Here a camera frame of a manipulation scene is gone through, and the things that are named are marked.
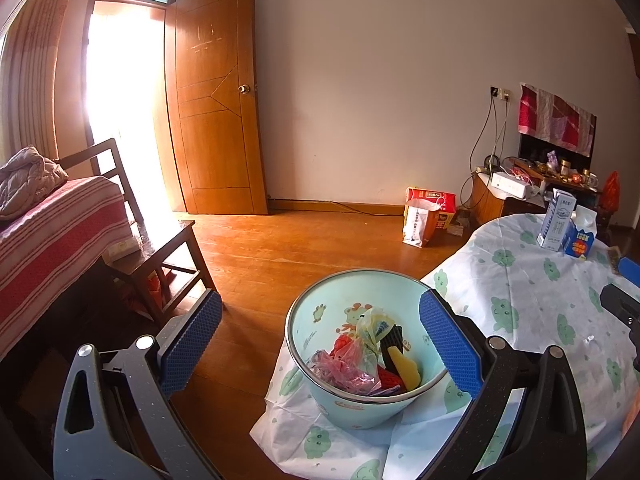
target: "bucket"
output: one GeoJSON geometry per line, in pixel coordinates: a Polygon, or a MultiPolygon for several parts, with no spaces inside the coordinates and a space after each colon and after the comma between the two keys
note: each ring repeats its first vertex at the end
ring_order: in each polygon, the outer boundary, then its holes
{"type": "Polygon", "coordinates": [[[420,297],[428,288],[397,272],[355,269],[320,280],[293,302],[285,322],[287,348],[320,411],[336,426],[359,430],[381,424],[444,377],[444,364],[418,314],[420,297]],[[422,378],[413,391],[389,397],[358,396],[316,378],[306,365],[317,350],[330,351],[341,333],[355,333],[357,320],[372,306],[384,309],[402,327],[404,355],[417,363],[422,378]]]}

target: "tablecloth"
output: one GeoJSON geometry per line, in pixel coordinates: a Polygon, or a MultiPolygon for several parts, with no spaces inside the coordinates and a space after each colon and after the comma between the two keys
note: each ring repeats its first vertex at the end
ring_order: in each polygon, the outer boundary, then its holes
{"type": "Polygon", "coordinates": [[[120,187],[101,176],[70,180],[0,224],[0,358],[111,244],[130,236],[120,187]]]}
{"type": "MultiPolygon", "coordinates": [[[[536,235],[541,224],[542,216],[530,214],[489,222],[423,281],[487,336],[500,335],[521,350],[542,352],[551,344],[565,350],[584,412],[591,475],[620,442],[623,419],[640,384],[629,330],[603,309],[600,291],[615,283],[640,300],[640,289],[612,274],[606,246],[599,241],[587,261],[540,248],[536,235]]],[[[512,393],[479,468],[499,455],[521,394],[512,393]]],[[[283,345],[266,412],[251,435],[282,470],[303,478],[413,480],[446,441],[469,400],[447,375],[387,424],[341,430],[320,413],[283,345]],[[324,439],[320,458],[305,452],[312,434],[324,439]]]]}

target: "wooden floor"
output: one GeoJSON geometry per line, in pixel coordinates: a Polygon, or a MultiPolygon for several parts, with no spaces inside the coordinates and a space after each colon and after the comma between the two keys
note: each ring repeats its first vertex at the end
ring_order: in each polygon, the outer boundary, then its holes
{"type": "Polygon", "coordinates": [[[215,336],[187,388],[172,397],[180,416],[227,480],[292,478],[249,436],[296,297],[317,280],[357,267],[421,278],[464,244],[437,231],[428,248],[401,242],[402,217],[277,212],[184,216],[225,302],[215,336]]]}

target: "pink plastic bag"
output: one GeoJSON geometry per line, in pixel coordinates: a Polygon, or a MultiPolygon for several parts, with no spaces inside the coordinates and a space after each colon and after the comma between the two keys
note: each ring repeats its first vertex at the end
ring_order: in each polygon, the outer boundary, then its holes
{"type": "Polygon", "coordinates": [[[325,350],[312,355],[309,368],[316,377],[350,394],[368,396],[380,388],[377,371],[369,374],[361,367],[368,367],[367,350],[356,339],[338,350],[331,357],[325,350]]]}

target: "red and white cloth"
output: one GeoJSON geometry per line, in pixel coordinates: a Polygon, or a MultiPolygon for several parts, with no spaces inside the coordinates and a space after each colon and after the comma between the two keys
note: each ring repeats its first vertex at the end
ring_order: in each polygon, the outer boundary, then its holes
{"type": "Polygon", "coordinates": [[[11,224],[0,224],[0,359],[114,243],[131,236],[120,187],[70,180],[11,224]]]}
{"type": "Polygon", "coordinates": [[[591,156],[596,116],[557,95],[523,84],[518,131],[591,156]]]}

